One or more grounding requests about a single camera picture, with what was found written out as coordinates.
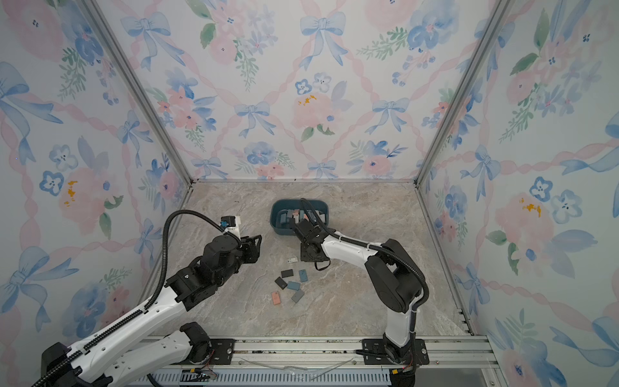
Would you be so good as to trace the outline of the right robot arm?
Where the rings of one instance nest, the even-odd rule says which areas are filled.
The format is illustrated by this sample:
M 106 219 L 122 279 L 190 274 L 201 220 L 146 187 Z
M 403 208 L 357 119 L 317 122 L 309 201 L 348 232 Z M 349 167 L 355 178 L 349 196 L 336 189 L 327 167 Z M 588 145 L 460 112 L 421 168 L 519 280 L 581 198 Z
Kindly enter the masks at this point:
M 387 307 L 387 328 L 377 349 L 363 349 L 363 356 L 386 359 L 392 364 L 419 366 L 416 348 L 418 309 L 430 296 L 427 279 L 399 242 L 356 240 L 325 224 L 303 220 L 291 226 L 301 243 L 301 260 L 330 263 L 333 260 L 365 269 L 380 301 Z

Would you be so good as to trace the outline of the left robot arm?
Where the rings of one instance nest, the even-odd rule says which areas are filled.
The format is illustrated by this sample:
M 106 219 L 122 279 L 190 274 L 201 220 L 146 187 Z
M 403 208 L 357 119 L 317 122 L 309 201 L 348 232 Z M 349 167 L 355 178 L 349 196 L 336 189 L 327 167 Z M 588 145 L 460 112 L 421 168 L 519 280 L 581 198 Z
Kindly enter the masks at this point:
M 214 238 L 201 256 L 165 281 L 161 292 L 107 329 L 69 346 L 55 343 L 46 349 L 35 385 L 125 386 L 171 364 L 205 364 L 215 355 L 227 355 L 231 349 L 214 344 L 197 322 L 185 323 L 154 343 L 140 342 L 212 297 L 242 265 L 255 264 L 261 243 L 261 235 Z

